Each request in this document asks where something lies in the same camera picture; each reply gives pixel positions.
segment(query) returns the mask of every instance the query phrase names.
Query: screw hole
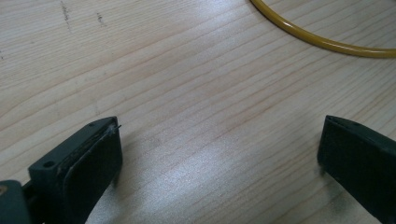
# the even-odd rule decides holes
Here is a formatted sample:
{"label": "screw hole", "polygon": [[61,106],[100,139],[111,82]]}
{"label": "screw hole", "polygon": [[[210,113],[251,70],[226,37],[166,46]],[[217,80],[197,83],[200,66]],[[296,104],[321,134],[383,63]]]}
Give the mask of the screw hole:
{"label": "screw hole", "polygon": [[55,165],[54,161],[47,161],[46,163],[43,164],[45,168],[50,168],[51,166]]}

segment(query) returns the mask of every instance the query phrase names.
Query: yellow cable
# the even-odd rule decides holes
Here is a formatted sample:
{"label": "yellow cable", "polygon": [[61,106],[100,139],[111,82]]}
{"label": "yellow cable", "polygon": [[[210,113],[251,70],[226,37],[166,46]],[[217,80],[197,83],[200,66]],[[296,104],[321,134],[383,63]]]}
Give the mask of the yellow cable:
{"label": "yellow cable", "polygon": [[276,24],[278,27],[294,35],[303,41],[310,43],[312,45],[321,47],[323,49],[329,49],[332,51],[368,57],[368,58],[396,58],[396,49],[373,49],[358,47],[348,44],[343,44],[340,42],[332,41],[327,38],[323,38],[318,35],[311,34],[306,30],[294,25],[290,21],[285,20],[278,14],[276,14],[271,8],[264,4],[262,0],[250,0],[253,5],[271,22]]}

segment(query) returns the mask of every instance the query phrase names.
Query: black object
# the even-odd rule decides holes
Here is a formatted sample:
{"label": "black object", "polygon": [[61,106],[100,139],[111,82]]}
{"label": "black object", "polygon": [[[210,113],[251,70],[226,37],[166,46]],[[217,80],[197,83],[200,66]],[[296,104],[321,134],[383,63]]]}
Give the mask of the black object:
{"label": "black object", "polygon": [[92,122],[29,167],[31,181],[0,182],[0,223],[85,223],[120,172],[116,117]]}
{"label": "black object", "polygon": [[382,223],[396,223],[396,142],[357,122],[327,116],[318,162]]}

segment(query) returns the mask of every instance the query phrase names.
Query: dark green plastic piece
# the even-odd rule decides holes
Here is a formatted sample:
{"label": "dark green plastic piece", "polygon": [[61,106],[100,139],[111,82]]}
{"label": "dark green plastic piece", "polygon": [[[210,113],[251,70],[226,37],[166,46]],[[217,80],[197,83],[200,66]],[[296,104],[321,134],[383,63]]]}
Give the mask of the dark green plastic piece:
{"label": "dark green plastic piece", "polygon": [[31,180],[0,182],[0,224],[83,224],[120,173],[116,117],[94,121],[29,167]]}
{"label": "dark green plastic piece", "polygon": [[357,122],[327,116],[318,163],[379,221],[396,222],[396,142]]}

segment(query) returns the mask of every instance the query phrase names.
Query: wooden table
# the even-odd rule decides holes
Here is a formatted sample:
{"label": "wooden table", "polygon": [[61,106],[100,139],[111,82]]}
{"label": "wooden table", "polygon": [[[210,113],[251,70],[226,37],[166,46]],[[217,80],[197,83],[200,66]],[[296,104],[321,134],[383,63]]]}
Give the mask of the wooden table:
{"label": "wooden table", "polygon": [[[391,0],[265,0],[396,48]],[[120,183],[89,223],[377,223],[317,164],[325,115],[396,139],[396,60],[313,47],[248,0],[0,1],[0,178],[118,116]]]}

